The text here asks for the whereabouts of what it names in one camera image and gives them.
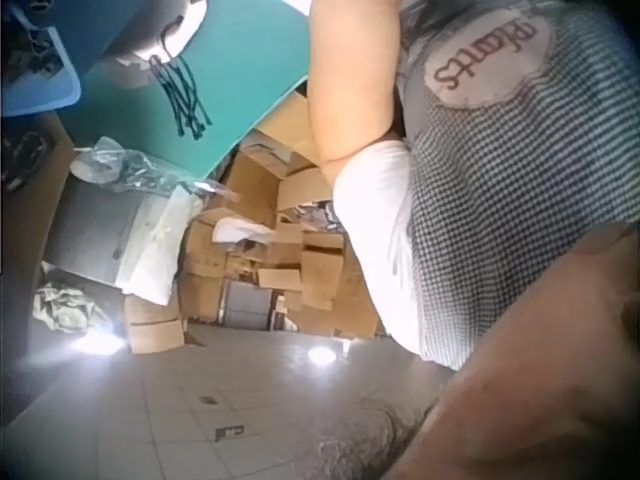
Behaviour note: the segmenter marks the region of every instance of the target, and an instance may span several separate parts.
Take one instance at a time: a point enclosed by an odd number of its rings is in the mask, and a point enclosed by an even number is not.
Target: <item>white sleeve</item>
[[[404,348],[419,354],[413,260],[407,233],[410,168],[411,153],[402,142],[371,145],[355,155],[338,175],[333,203],[387,332]]]

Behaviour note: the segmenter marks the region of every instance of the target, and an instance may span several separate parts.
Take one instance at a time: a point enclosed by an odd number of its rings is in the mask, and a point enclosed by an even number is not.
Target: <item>forearm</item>
[[[393,121],[400,0],[315,0],[309,108],[322,162],[347,158]]]

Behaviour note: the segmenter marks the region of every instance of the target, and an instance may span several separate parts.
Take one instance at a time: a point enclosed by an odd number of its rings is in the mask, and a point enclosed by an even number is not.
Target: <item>green folder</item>
[[[103,64],[82,80],[80,101],[58,113],[78,146],[106,135],[204,178],[305,80],[308,29],[308,19],[282,0],[208,0],[204,22],[182,53],[213,121],[198,141],[189,130],[178,136],[155,80],[123,89]]]

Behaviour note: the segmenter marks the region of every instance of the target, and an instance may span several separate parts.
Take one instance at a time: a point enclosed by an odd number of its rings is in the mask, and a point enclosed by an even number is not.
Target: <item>checkered fabric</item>
[[[425,87],[429,53],[505,4],[550,21],[546,68],[503,103],[445,107]],[[458,369],[578,238],[600,223],[640,218],[638,63],[604,11],[557,1],[480,2],[445,30],[424,33],[406,62],[422,355]]]

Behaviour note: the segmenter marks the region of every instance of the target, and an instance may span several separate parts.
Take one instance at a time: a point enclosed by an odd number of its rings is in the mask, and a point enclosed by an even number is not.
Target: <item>black cord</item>
[[[159,57],[153,56],[149,59],[149,66],[151,73],[162,87],[171,104],[178,135],[184,136],[185,128],[187,128],[191,130],[194,140],[199,140],[206,130],[206,125],[212,125],[211,119],[198,96],[198,87],[189,64],[181,56],[178,56],[177,60],[180,65],[172,65],[171,62],[176,57],[171,55],[166,45],[168,32],[172,28],[179,27],[183,21],[184,17],[180,15],[176,20],[168,24],[160,34],[160,44],[169,57],[169,63],[163,64]],[[204,123],[198,117],[199,112],[204,117]]]

